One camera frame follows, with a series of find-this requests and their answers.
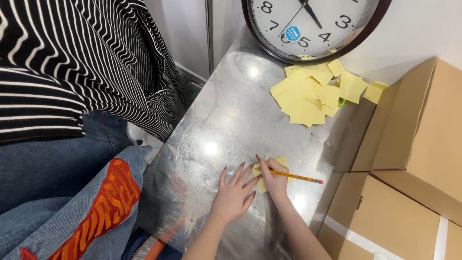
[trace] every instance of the blue sticker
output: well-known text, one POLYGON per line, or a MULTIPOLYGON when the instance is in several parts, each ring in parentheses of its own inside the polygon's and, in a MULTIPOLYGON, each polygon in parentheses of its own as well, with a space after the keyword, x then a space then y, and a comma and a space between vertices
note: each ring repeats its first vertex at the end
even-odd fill
POLYGON ((296 42, 300 39, 300 30, 296 26, 289 26, 286 29, 286 39, 291 42, 296 42))

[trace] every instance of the clock number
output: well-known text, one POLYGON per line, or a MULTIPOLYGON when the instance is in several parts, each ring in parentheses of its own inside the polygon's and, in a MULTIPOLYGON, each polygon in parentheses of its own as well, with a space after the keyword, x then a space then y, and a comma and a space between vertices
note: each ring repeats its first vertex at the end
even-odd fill
POLYGON ((303 48, 308 47, 308 42, 306 42, 305 40, 308 40, 309 42, 311 42, 310 39, 307 39, 307 38, 305 38, 305 37, 302 37, 302 38, 300 39, 300 42, 304 42, 306 45, 302 45, 300 42, 298 42, 298 44, 299 44, 300 46, 302 46, 303 48))
POLYGON ((329 33, 324 33, 324 34, 320 34, 318 35, 319 37, 323 38, 324 39, 324 42, 328 42, 329 40, 327 38, 329 38, 330 36, 330 32, 329 33))
POLYGON ((342 20, 342 23, 344 24, 343 26, 340 26, 340 25, 339 25, 339 22, 337 22, 337 21, 335 22, 335 24, 336 24, 338 27, 342 28, 342 29, 347 28, 347 27, 348 27, 348 24, 351 23, 351 19, 350 19, 348 16, 346 16, 346 15, 341 15, 340 18, 347 18, 348 20, 347 20, 347 21, 342 20))
POLYGON ((290 41, 287 40, 287 39, 286 39, 287 42, 284 41, 284 38, 285 38, 285 37, 286 37, 286 35, 283 33, 283 34, 281 35, 281 41, 282 41, 283 43, 289 43, 290 41))
POLYGON ((268 1, 264 1, 263 5, 261 6, 261 10, 264 11, 265 13, 271 13, 272 12, 271 8, 273 8, 273 5, 268 1))
POLYGON ((275 26, 273 26, 273 27, 269 28, 269 30, 270 30, 270 31, 271 31, 272 29, 274 29, 274 28, 276 28, 276 27, 278 27, 278 26, 279 26, 279 24, 278 24, 278 23, 276 23, 275 21, 271 20, 271 22, 272 22, 272 23, 274 23, 274 24, 275 24, 275 26))

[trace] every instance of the wall clock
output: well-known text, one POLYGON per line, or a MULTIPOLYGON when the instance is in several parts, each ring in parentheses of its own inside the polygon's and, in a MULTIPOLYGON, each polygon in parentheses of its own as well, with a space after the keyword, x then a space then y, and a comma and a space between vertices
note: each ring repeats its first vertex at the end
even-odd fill
POLYGON ((252 34, 272 56, 319 64, 356 48, 377 27, 391 0, 242 0, 252 34))

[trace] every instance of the cardboard box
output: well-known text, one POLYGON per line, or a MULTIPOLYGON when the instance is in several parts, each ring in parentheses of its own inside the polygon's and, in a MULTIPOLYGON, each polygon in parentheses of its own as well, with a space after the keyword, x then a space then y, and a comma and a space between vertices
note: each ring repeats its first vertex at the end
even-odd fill
POLYGON ((462 225, 462 71, 434 57, 385 89, 352 172, 462 225))
POLYGON ((462 227, 439 225, 438 214, 371 175, 349 173, 340 182, 318 240, 333 260, 372 260, 379 247, 387 256, 394 254, 391 259, 433 260, 437 243, 445 250, 441 259, 459 260, 462 227), (349 235, 340 235, 334 222, 349 229, 349 235))

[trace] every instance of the left hand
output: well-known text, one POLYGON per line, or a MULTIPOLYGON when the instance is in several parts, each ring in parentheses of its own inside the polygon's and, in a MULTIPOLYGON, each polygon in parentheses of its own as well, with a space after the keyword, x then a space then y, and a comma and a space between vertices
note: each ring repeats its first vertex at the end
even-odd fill
POLYGON ((256 192, 253 192, 248 197, 247 195, 260 179, 259 175, 254 177, 247 183, 247 185, 245 185, 245 181, 252 172, 253 166, 254 165, 251 164, 242 176, 240 176, 244 169, 243 162, 237 168, 228 184, 225 183, 225 176, 228 172, 228 168, 224 168, 220 176, 218 193, 215 195, 215 199, 212 202, 212 209, 210 210, 209 218, 215 218, 218 221, 222 221, 224 225, 227 225, 238 220, 245 214, 245 212, 247 212, 247 209, 249 209, 255 198, 256 192))

